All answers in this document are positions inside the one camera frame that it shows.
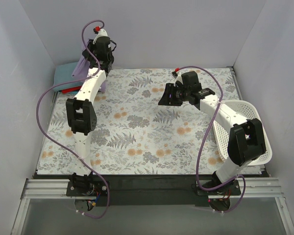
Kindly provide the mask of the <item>purple t shirt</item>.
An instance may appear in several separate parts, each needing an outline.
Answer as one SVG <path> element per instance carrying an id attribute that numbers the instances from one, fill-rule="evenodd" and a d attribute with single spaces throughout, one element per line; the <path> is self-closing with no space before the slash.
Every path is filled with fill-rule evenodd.
<path id="1" fill-rule="evenodd" d="M 97 69 L 97 67 L 98 67 L 96 60 L 88 52 L 87 49 L 84 49 L 83 50 L 82 56 L 81 56 L 81 58 L 78 61 L 78 65 L 76 66 L 76 69 L 81 69 L 81 68 L 85 68 L 85 67 L 87 67 L 88 72 L 89 72 L 89 69 L 93 69 L 93 68 L 96 68 Z"/>

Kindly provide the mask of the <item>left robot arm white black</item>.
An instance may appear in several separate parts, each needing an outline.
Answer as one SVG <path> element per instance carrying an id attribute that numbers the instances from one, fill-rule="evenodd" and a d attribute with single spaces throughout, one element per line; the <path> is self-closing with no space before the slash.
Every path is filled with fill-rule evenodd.
<path id="1" fill-rule="evenodd" d="M 72 187 L 85 196 L 91 195 L 95 190 L 95 185 L 91 181 L 92 171 L 85 165 L 91 165 L 91 136 L 97 125 L 94 100 L 100 88 L 104 87 L 114 62 L 112 42 L 108 36 L 89 41 L 88 50 L 83 52 L 83 56 L 90 60 L 90 65 L 86 67 L 87 76 L 90 78 L 84 81 L 74 98 L 66 101 L 68 125 L 75 140 L 75 153 L 83 161 L 81 165 L 74 167 L 70 181 Z"/>

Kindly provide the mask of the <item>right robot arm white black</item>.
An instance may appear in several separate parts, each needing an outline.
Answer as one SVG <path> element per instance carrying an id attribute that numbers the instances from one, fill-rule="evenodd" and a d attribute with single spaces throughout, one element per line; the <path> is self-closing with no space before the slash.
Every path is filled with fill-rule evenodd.
<path id="1" fill-rule="evenodd" d="M 160 106 L 181 106 L 189 102 L 198 110 L 211 117 L 210 129 L 217 122 L 229 135 L 228 158 L 222 166 L 212 174 L 211 181 L 198 184 L 202 191 L 214 191 L 223 194 L 229 190 L 230 184 L 251 162 L 266 152 L 265 134 L 262 122 L 258 118 L 248 119 L 222 102 L 222 95 L 217 96 L 209 88 L 203 88 L 195 71 L 178 74 L 172 72 L 174 83 L 167 83 L 164 94 L 158 104 Z"/>

